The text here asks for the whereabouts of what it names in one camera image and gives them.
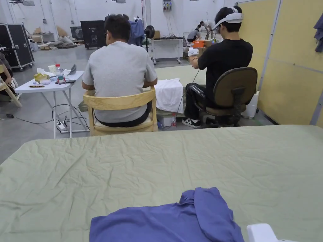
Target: vr headset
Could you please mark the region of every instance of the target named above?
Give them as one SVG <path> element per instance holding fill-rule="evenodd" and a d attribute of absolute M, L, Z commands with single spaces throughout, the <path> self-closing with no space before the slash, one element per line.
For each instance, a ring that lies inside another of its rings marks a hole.
<path fill-rule="evenodd" d="M 223 22 L 228 22 L 230 24 L 242 23 L 243 14 L 239 13 L 238 10 L 234 7 L 232 7 L 231 9 L 233 10 L 233 14 L 227 15 L 224 19 L 221 19 L 219 22 L 217 22 L 214 29 L 219 29 L 219 25 Z"/>

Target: black t-shirt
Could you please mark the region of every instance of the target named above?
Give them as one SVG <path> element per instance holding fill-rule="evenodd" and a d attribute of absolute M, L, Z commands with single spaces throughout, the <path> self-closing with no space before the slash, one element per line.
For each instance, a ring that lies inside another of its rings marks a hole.
<path fill-rule="evenodd" d="M 201 70 L 206 69 L 206 96 L 214 100 L 213 89 L 224 73 L 234 68 L 247 67 L 251 61 L 253 47 L 240 40 L 225 39 L 210 46 L 197 60 Z"/>

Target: power strip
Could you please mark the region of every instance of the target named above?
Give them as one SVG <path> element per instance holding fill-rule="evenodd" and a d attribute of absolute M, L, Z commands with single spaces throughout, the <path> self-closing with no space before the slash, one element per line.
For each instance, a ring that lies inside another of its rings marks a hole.
<path fill-rule="evenodd" d="M 61 123 L 61 122 L 59 122 L 58 120 L 56 120 L 56 127 L 61 131 L 61 132 L 63 132 L 63 131 L 67 131 L 67 128 L 65 128 L 65 126 Z"/>

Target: blue cloth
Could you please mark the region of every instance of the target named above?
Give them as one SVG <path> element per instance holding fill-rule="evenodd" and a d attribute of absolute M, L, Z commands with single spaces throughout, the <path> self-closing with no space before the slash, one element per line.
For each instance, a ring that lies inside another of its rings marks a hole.
<path fill-rule="evenodd" d="M 314 36 L 318 40 L 318 46 L 315 49 L 316 52 L 323 52 L 323 14 L 314 26 L 314 29 L 317 29 L 317 32 Z"/>
<path fill-rule="evenodd" d="M 179 203 L 127 207 L 92 219 L 90 242 L 244 242 L 216 187 L 182 193 Z"/>
<path fill-rule="evenodd" d="M 128 44 L 142 46 L 142 41 L 145 39 L 142 20 L 139 19 L 137 22 L 129 21 L 129 23 L 131 31 Z"/>

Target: yellow partition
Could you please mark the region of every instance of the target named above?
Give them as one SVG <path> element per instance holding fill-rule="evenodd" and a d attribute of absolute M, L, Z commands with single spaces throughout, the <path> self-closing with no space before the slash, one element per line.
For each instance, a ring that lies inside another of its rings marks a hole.
<path fill-rule="evenodd" d="M 264 67 L 277 5 L 278 0 L 257 0 L 238 3 L 244 14 L 239 34 L 242 39 L 251 43 L 254 47 L 254 53 L 249 66 L 258 71 L 257 86 L 259 85 Z"/>
<path fill-rule="evenodd" d="M 258 107 L 279 124 L 308 125 L 323 89 L 314 25 L 323 0 L 283 0 Z"/>
<path fill-rule="evenodd" d="M 258 108 L 279 124 L 309 124 L 323 90 L 322 76 L 269 60 Z"/>
<path fill-rule="evenodd" d="M 313 28 L 322 12 L 323 0 L 283 0 L 270 58 L 323 71 Z"/>
<path fill-rule="evenodd" d="M 318 119 L 318 123 L 316 125 L 323 128 L 323 111 L 321 111 L 321 116 Z"/>

